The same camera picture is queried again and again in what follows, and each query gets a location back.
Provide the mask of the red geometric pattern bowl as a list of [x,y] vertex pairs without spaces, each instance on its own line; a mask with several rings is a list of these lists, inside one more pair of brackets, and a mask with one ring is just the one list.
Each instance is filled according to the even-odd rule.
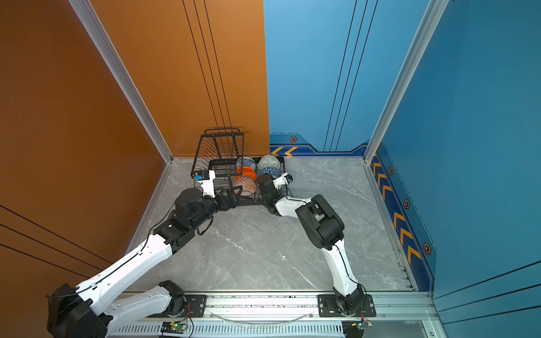
[[242,187],[242,191],[240,193],[242,197],[250,197],[257,190],[257,184],[256,184],[255,180],[253,180],[251,177],[247,177],[247,176],[236,177],[233,186],[234,187]]

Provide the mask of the orange plastic bowl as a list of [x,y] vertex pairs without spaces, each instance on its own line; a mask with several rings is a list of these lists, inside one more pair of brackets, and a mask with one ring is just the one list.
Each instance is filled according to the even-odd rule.
[[236,170],[236,175],[237,175],[237,176],[250,177],[252,180],[256,180],[256,179],[257,179],[255,170],[252,169],[252,168],[249,167],[249,166],[242,166],[242,167],[239,167],[239,168]]

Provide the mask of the green geometric pattern bowl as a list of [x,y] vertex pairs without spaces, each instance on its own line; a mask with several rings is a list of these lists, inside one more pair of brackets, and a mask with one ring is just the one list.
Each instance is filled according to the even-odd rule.
[[273,167],[275,169],[280,170],[280,166],[281,166],[280,160],[278,159],[278,157],[272,154],[261,157],[259,162],[257,163],[257,168],[259,170],[267,168],[267,167]]

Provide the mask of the blue floral white bowl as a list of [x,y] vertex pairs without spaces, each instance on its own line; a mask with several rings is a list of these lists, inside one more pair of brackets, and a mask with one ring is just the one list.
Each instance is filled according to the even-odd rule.
[[241,168],[241,167],[250,167],[252,170],[257,169],[257,163],[256,161],[251,157],[243,157],[242,159],[238,159],[235,162],[235,169]]

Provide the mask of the black wire dish rack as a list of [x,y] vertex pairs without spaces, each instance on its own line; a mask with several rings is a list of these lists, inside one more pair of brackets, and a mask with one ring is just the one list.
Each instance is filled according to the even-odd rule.
[[[246,156],[244,153],[245,136],[237,128],[216,128],[205,130],[200,137],[197,146],[196,155],[193,160],[191,176],[195,181],[195,186],[201,190],[201,197],[197,202],[203,208],[212,211],[219,211],[218,204],[214,198],[204,197],[200,185],[194,178],[194,172],[197,170],[214,170],[216,178],[214,180],[215,192],[220,189],[233,188],[236,177],[235,162]],[[251,157],[256,163],[261,157]],[[279,158],[281,174],[285,173],[283,169],[284,160]],[[241,197],[238,206],[262,205],[259,200],[259,188],[250,197]]]

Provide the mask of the blue dotted pattern bowl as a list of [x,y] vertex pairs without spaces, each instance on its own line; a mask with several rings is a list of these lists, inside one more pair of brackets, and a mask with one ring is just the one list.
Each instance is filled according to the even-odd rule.
[[261,177],[266,174],[270,175],[273,180],[281,176],[279,168],[276,168],[274,166],[267,166],[258,171],[257,177]]

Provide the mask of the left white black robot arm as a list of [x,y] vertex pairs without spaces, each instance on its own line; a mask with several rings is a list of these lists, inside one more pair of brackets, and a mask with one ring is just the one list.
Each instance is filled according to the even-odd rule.
[[201,235],[199,227],[211,222],[214,214],[236,208],[241,192],[242,187],[234,187],[205,197],[197,188],[182,191],[164,220],[138,247],[76,287],[64,284],[53,292],[46,325],[49,333],[53,337],[107,337],[149,315],[187,315],[185,292],[170,280],[122,301],[117,298],[146,272]]

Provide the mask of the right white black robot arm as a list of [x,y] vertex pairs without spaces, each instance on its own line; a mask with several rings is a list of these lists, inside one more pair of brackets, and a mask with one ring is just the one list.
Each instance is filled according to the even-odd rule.
[[345,249],[345,224],[325,197],[295,198],[281,192],[292,181],[288,173],[276,179],[264,174],[256,179],[262,204],[269,213],[299,220],[310,242],[320,249],[331,271],[338,311],[354,316],[363,311],[368,295],[354,276]]

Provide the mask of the left green circuit board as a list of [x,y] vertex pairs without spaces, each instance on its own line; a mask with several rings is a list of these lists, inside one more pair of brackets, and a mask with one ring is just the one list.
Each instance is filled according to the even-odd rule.
[[160,335],[165,337],[179,337],[189,331],[189,325],[179,321],[162,322]]

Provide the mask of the green circuit board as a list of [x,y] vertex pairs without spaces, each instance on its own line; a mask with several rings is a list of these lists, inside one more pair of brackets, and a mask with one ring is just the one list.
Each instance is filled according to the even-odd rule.
[[342,321],[342,332],[345,338],[362,338],[367,328],[372,328],[373,323],[367,319],[360,321]]
[[179,321],[162,322],[160,335],[165,337],[179,337],[189,331],[189,325]]

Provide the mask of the right green circuit board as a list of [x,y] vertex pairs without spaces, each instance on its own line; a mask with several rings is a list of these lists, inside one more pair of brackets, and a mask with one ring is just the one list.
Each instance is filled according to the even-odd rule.
[[372,328],[373,323],[367,319],[360,321],[342,321],[342,332],[345,338],[362,338],[367,328]]

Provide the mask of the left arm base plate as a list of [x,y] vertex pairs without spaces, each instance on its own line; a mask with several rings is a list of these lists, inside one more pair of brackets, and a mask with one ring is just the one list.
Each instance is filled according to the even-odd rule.
[[187,294],[183,299],[173,299],[162,313],[149,315],[149,318],[203,318],[207,305],[207,295]]

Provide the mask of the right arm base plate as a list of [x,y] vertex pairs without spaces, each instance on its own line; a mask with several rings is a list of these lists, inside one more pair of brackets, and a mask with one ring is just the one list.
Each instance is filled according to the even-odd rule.
[[317,296],[318,313],[322,318],[355,317],[375,318],[376,306],[370,294],[361,295],[359,300],[349,302],[335,294],[319,294]]

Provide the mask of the aluminium front rail frame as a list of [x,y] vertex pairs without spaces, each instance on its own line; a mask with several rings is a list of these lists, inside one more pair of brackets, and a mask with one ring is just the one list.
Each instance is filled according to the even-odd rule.
[[142,318],[109,337],[165,337],[162,322],[179,321],[189,331],[179,337],[345,337],[342,321],[373,323],[363,337],[446,337],[428,295],[422,292],[369,292],[375,318],[331,317],[318,313],[317,296],[329,292],[190,292],[207,295],[203,318]]

